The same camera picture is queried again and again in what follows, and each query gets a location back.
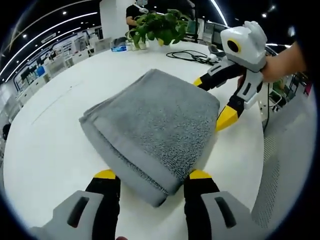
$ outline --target white wall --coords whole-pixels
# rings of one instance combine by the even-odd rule
[[[124,37],[129,27],[126,23],[127,7],[134,0],[102,0],[100,2],[100,18],[103,38]]]
[[[7,103],[11,96],[17,96],[18,91],[15,87],[14,81],[8,81],[0,86],[0,112],[2,111],[4,105]]]

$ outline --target white table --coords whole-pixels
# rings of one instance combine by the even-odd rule
[[[206,46],[180,43],[172,51]],[[42,87],[14,119],[4,156],[4,184],[9,202],[27,227],[43,226],[53,209],[84,190],[107,164],[86,139],[78,119],[93,105],[115,95],[146,71],[158,68],[189,83],[208,66],[171,59],[161,52],[106,51],[67,69]],[[227,104],[237,80],[211,91]],[[250,210],[263,170],[263,130],[258,104],[221,131],[204,170],[221,191],[229,191]],[[183,192],[152,208],[121,186],[117,236],[130,240],[185,240]]]

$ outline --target ceiling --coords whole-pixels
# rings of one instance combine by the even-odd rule
[[[17,67],[17,61],[25,59],[36,49],[36,45],[40,46],[42,44],[41,40],[45,37],[52,33],[58,34],[58,31],[60,31],[60,34],[63,34],[78,27],[86,29],[92,27],[93,24],[99,26],[101,24],[100,1],[101,0],[26,0],[20,1],[19,4],[16,1],[6,2],[7,9],[10,9],[10,14],[8,14],[10,16],[6,16],[6,21],[0,23],[2,33],[4,33],[0,36],[0,71],[4,69],[8,61],[12,59],[22,47],[43,31],[78,16],[95,12],[97,12],[97,14],[78,18],[57,26],[30,43],[6,66],[0,75],[0,84],[3,83],[1,80],[3,78],[7,79],[11,72]],[[214,0],[190,1],[196,3],[200,18],[204,18],[206,21],[224,24],[224,21],[213,4]],[[257,21],[264,29],[269,43],[290,45],[294,41],[292,37],[288,35],[288,28],[291,26],[289,24],[290,16],[288,12],[280,9],[277,3],[278,1],[280,0],[215,0],[228,26],[239,26],[242,25],[244,21]],[[190,12],[188,6],[187,0],[149,0],[147,8],[161,13],[166,12],[167,9],[179,9],[183,13],[188,14],[188,12]]]

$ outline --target person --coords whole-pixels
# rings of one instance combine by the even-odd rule
[[[50,59],[51,60],[54,60],[54,58],[57,56],[57,52],[56,52],[56,50],[53,50],[52,52],[51,52],[51,54],[50,54]]]
[[[284,76],[304,72],[307,70],[305,57],[299,43],[295,41],[291,47],[276,56],[267,56],[266,65],[261,70],[263,79],[267,83],[274,83]],[[244,78],[240,77],[238,86]]]
[[[144,8],[147,4],[148,0],[136,0],[134,4],[126,9],[126,24],[128,24],[129,30],[137,26],[135,18],[144,14],[139,7]]]
[[[44,65],[48,65],[50,62],[51,62],[50,54],[47,53],[47,54],[45,55],[43,64],[44,64]]]

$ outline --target towel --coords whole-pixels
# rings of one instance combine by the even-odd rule
[[[210,93],[152,69],[79,121],[115,174],[158,207],[202,156],[215,134],[219,108]]]

